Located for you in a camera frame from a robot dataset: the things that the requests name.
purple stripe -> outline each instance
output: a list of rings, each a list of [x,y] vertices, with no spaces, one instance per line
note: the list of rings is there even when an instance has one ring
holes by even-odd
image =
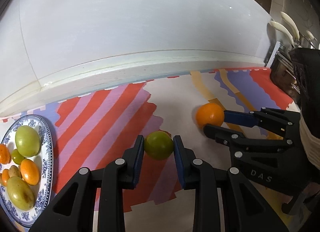
[[[224,84],[224,82],[221,79],[220,72],[217,71],[215,76],[215,80],[217,80],[220,83],[220,87],[228,91],[228,96],[233,97],[236,99],[236,104],[241,105],[244,108],[245,113],[249,113],[249,109],[245,106],[245,104]]]
[[[80,130],[68,141],[62,152],[59,154],[59,172],[69,160],[70,156],[83,141],[83,139],[96,127],[105,114],[113,107],[122,95],[127,85],[121,85],[109,93],[99,108],[85,122]]]
[[[250,76],[250,71],[233,72],[228,71],[229,81],[242,93],[256,110],[261,107],[278,108],[276,103],[265,93]]]
[[[128,105],[120,117],[114,122],[109,131],[103,136],[98,145],[93,149],[82,166],[89,169],[96,169],[99,162],[108,153],[123,128],[127,125],[134,114],[139,110],[143,103],[148,99],[149,93],[140,89],[133,101]]]
[[[147,137],[150,133],[159,131],[161,124],[163,123],[163,119],[159,116],[152,115],[141,131],[141,135]]]
[[[84,108],[90,102],[94,93],[91,93],[87,96],[83,96],[79,99],[77,105],[74,107],[72,112],[68,114],[67,118],[63,121],[63,123],[59,126],[57,131],[57,136],[60,136],[69,128],[69,126],[73,123],[73,121],[82,113]]]
[[[153,200],[156,205],[168,201],[174,190],[177,179],[176,164],[174,156],[171,154],[161,171],[160,177],[158,178],[148,201]]]

colorful rug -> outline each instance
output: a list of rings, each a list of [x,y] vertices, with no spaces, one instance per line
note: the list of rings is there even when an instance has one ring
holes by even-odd
[[[156,130],[181,135],[184,145],[193,149],[198,158],[228,169],[228,148],[204,137],[193,122],[193,114],[208,101],[240,112],[261,107],[297,111],[292,99],[273,85],[269,75],[267,68],[192,71],[189,75],[99,90],[2,118],[0,138],[15,119],[25,114],[47,119],[55,144],[53,195],[79,168],[103,168],[133,146],[137,135],[146,136]],[[258,127],[223,126],[240,130],[249,138],[275,138]],[[295,219],[280,210],[286,196],[261,187],[260,192],[290,226]],[[98,191],[95,210],[99,196]],[[173,155],[163,161],[145,155],[137,188],[124,191],[126,230],[192,231],[193,197],[192,191],[181,190]]]

red stripe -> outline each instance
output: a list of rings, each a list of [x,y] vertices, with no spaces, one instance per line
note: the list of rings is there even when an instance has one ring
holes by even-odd
[[[166,162],[167,160],[154,160],[144,154],[140,179],[136,189],[123,192],[124,212],[131,211],[131,206],[147,202]]]
[[[175,184],[175,186],[173,188],[173,191],[172,191],[172,194],[171,194],[169,200],[175,199],[176,198],[175,192],[177,192],[179,190],[182,190],[182,188],[181,188],[181,185],[179,183],[179,180],[177,179],[177,182],[176,182],[176,184]]]
[[[84,110],[81,112],[81,114],[73,121],[69,128],[57,140],[57,144],[53,152],[56,158],[63,150],[65,145],[68,143],[68,141],[80,130],[80,128],[85,124],[85,122],[100,107],[100,105],[103,103],[103,101],[110,92],[110,90],[100,90],[94,93],[94,95],[92,96]]]
[[[80,97],[74,97],[61,103],[57,111],[57,114],[60,115],[60,118],[58,121],[56,121],[55,126],[59,127],[63,123],[63,121],[68,117],[68,115],[76,107],[79,100],[80,100]]]
[[[137,138],[137,135],[139,135],[142,132],[143,128],[151,118],[153,112],[156,110],[155,104],[148,103],[147,102],[148,99],[149,97],[146,99],[143,105],[138,109],[138,111],[134,114],[131,120],[126,124],[126,126],[121,131],[118,138],[116,139],[116,141],[114,142],[110,150],[108,151],[108,153],[99,162],[97,169],[103,168],[107,164],[109,164],[111,161],[117,158],[120,158],[123,152],[127,148],[130,148],[132,146],[135,139]],[[143,179],[143,175],[144,175],[143,171],[141,171],[140,180]],[[133,199],[131,198],[131,196],[127,197],[127,192],[130,193],[130,191],[128,190],[124,191],[124,209],[126,211],[130,211],[130,206],[132,206],[131,204],[135,205],[135,204],[139,204],[140,202],[136,201],[136,200],[139,200],[139,196]],[[144,195],[146,199],[144,199],[143,202],[145,202],[148,199],[149,195]]]
[[[156,105],[148,103],[148,99],[142,104],[134,116],[123,128],[116,141],[113,143],[108,153],[102,158],[97,165],[97,169],[105,167],[111,161],[120,158],[123,152],[132,146],[137,135],[141,133],[144,126],[156,110]]]
[[[66,164],[64,165],[57,177],[57,182],[55,185],[56,193],[58,193],[60,189],[62,189],[62,187],[67,183],[67,181],[82,166],[87,156],[93,151],[93,149],[97,146],[97,144],[100,142],[103,136],[109,131],[109,129],[113,126],[114,122],[121,116],[121,114],[133,101],[139,90],[144,85],[145,83],[128,85],[122,93],[122,95],[120,96],[120,98],[118,99],[118,101],[104,115],[104,117],[95,126],[95,128],[83,139],[83,141],[73,152],[73,154],[66,162]]]
[[[253,81],[263,88],[265,93],[267,93],[270,98],[275,101],[276,105],[280,107],[280,109],[285,110],[289,104],[293,102],[293,100],[285,92],[272,83],[270,80],[270,73],[270,68],[268,68],[268,70],[252,70],[250,72],[250,76],[252,77]]]

potato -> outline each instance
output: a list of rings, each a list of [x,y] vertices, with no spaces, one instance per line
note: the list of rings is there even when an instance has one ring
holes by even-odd
[[[9,169],[9,176],[11,177],[19,177],[21,178],[21,173],[17,166],[12,165]]]

blue floral pattern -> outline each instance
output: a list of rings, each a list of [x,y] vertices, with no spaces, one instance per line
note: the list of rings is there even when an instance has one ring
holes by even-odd
[[[4,135],[2,143],[15,143],[15,131],[22,125],[28,125],[37,130],[41,139],[41,149],[37,155],[41,157],[41,179],[39,182],[39,192],[35,201],[34,207],[30,211],[22,211],[16,208],[10,201],[6,188],[0,186],[0,204],[4,207],[5,212],[10,215],[18,224],[25,228],[30,228],[36,221],[38,216],[46,208],[49,203],[52,185],[52,171],[53,171],[53,150],[52,139],[48,125],[37,115],[26,115],[15,121]]]
[[[14,124],[12,130],[14,132],[16,132],[18,130],[18,128],[23,124],[23,122],[17,122],[16,124]]]
[[[36,126],[36,122],[34,120],[31,120],[28,125],[32,128],[34,128]]]
[[[47,176],[47,170],[50,167],[50,162],[46,159],[42,160],[42,178],[44,179]]]
[[[4,137],[2,143],[7,145],[9,141],[10,141],[10,135],[8,134],[7,136]]]
[[[29,212],[22,212],[22,213],[21,213],[21,216],[22,216],[22,218],[25,219],[25,220],[30,220],[30,218],[29,218]]]

